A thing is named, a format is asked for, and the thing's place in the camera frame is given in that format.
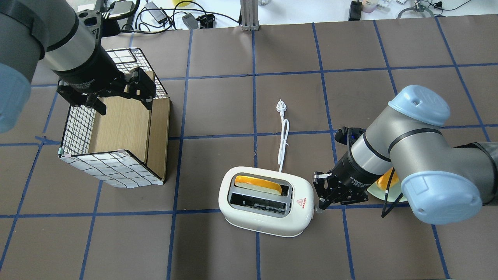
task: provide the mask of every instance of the black power supply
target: black power supply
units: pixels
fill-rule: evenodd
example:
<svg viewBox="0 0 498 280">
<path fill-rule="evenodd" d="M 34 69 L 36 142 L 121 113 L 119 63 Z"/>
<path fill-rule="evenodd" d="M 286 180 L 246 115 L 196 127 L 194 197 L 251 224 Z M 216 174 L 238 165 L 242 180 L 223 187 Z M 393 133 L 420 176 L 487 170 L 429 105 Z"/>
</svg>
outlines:
<svg viewBox="0 0 498 280">
<path fill-rule="evenodd" d="M 360 20 L 362 17 L 362 3 L 359 1 L 352 1 L 349 7 L 348 21 Z"/>
</svg>

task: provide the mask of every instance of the white bottle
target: white bottle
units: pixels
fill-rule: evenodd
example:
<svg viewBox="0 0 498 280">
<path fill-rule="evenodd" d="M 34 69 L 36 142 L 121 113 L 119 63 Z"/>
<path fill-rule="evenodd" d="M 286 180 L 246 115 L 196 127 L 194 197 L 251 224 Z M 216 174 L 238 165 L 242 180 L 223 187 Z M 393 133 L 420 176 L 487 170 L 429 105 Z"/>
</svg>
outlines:
<svg viewBox="0 0 498 280">
<path fill-rule="evenodd" d="M 373 12 L 377 7 L 378 0 L 363 0 L 362 2 L 362 11 L 364 12 Z"/>
</svg>

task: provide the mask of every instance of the tiled surface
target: tiled surface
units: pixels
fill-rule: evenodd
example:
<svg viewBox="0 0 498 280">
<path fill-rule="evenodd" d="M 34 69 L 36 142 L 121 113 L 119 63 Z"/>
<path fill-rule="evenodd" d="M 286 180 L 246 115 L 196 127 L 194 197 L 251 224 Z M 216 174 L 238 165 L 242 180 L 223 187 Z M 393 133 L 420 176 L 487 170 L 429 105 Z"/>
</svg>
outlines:
<svg viewBox="0 0 498 280">
<path fill-rule="evenodd" d="M 433 18 L 386 19 L 376 23 L 390 67 L 452 64 Z"/>
<path fill-rule="evenodd" d="M 19 219 L 0 279 L 78 279 L 91 219 Z"/>
<path fill-rule="evenodd" d="M 186 136 L 253 133 L 252 79 L 192 80 L 186 110 Z"/>
<path fill-rule="evenodd" d="M 280 132 L 280 113 L 275 106 L 282 99 L 285 117 L 292 120 L 290 131 L 328 130 L 320 74 L 262 76 L 256 79 L 257 132 Z"/>
<path fill-rule="evenodd" d="M 266 279 L 351 279 L 342 211 L 315 215 L 295 238 L 262 234 L 261 274 Z"/>
<path fill-rule="evenodd" d="M 17 212 L 22 191 L 33 166 L 38 146 L 0 147 L 0 215 Z"/>
<path fill-rule="evenodd" d="M 63 162 L 59 146 L 44 146 L 34 168 L 22 214 L 91 213 L 99 181 Z"/>
<path fill-rule="evenodd" d="M 440 17 L 441 28 L 458 64 L 498 62 L 495 14 Z"/>
<path fill-rule="evenodd" d="M 329 121 L 334 130 L 367 127 L 409 84 L 446 99 L 452 116 L 442 133 L 450 145 L 486 135 L 498 141 L 496 19 L 438 20 L 456 66 L 433 18 L 263 26 L 254 36 L 228 28 L 105 39 L 106 48 L 140 47 L 171 96 L 165 186 L 99 188 L 58 159 L 67 105 L 58 97 L 47 121 L 57 77 L 39 66 L 19 125 L 0 135 L 0 279 L 496 278 L 496 206 L 433 231 L 406 205 L 381 218 L 381 201 L 370 197 L 316 214 L 292 239 L 231 226 L 218 209 L 228 169 L 278 169 L 279 98 L 291 127 L 284 172 L 309 181 L 346 152 L 333 144 Z"/>
<path fill-rule="evenodd" d="M 250 32 L 240 27 L 198 29 L 193 32 L 190 76 L 217 76 L 252 72 Z"/>
<path fill-rule="evenodd" d="M 477 216 L 467 221 L 436 227 L 452 278 L 496 278 L 497 215 L 498 207 L 492 205 L 483 207 Z"/>
<path fill-rule="evenodd" d="M 171 279 L 256 279 L 254 232 L 221 213 L 176 216 Z"/>
<path fill-rule="evenodd" d="M 254 166 L 252 137 L 185 140 L 177 209 L 218 208 L 223 176 L 236 166 Z"/>
<path fill-rule="evenodd" d="M 97 217 L 83 279 L 166 279 L 171 215 Z"/>
<path fill-rule="evenodd" d="M 373 21 L 316 24 L 324 69 L 385 67 Z"/>
<path fill-rule="evenodd" d="M 479 124 L 455 68 L 393 70 L 392 75 L 398 91 L 408 85 L 421 85 L 439 94 L 450 106 L 446 126 Z"/>
<path fill-rule="evenodd" d="M 346 216 L 357 279 L 445 278 L 431 226 L 409 207 L 385 218 L 381 209 L 348 209 Z"/>
<path fill-rule="evenodd" d="M 257 73 L 320 70 L 311 24 L 265 25 L 254 37 Z"/>
</svg>

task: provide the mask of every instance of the plate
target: plate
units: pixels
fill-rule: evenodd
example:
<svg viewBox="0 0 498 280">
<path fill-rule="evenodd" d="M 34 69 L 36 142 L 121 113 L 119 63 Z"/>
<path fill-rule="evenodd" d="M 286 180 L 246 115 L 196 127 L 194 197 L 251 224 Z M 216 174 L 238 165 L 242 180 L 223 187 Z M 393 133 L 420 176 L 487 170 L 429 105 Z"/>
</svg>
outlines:
<svg viewBox="0 0 498 280">
<path fill-rule="evenodd" d="M 369 192 L 371 195 L 375 196 L 376 198 L 384 201 L 385 193 L 383 190 L 378 188 L 377 183 L 373 183 L 367 189 L 367 192 Z M 400 193 L 401 193 L 401 184 L 398 182 L 389 188 L 389 195 L 387 196 L 387 201 L 394 202 L 396 200 L 396 198 L 398 198 Z M 403 196 L 401 198 L 400 202 L 405 202 L 405 201 L 406 201 L 406 197 Z"/>
</svg>

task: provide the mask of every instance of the light blue joint cap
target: light blue joint cap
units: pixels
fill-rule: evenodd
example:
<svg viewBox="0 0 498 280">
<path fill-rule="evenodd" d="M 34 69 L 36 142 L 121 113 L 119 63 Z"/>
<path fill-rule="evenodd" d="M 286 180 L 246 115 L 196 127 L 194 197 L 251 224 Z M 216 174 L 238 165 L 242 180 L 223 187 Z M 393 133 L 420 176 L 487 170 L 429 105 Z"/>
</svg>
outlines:
<svg viewBox="0 0 498 280">
<path fill-rule="evenodd" d="M 422 171 L 401 182 L 413 214 L 433 225 L 456 223 L 476 215 L 483 202 L 468 179 L 449 172 Z"/>
<path fill-rule="evenodd" d="M 31 86 L 26 77 L 0 63 L 0 133 L 15 126 L 30 92 Z"/>
<path fill-rule="evenodd" d="M 443 126 L 450 117 L 450 107 L 446 101 L 422 86 L 405 87 L 388 104 L 404 115 L 433 126 Z"/>
</svg>

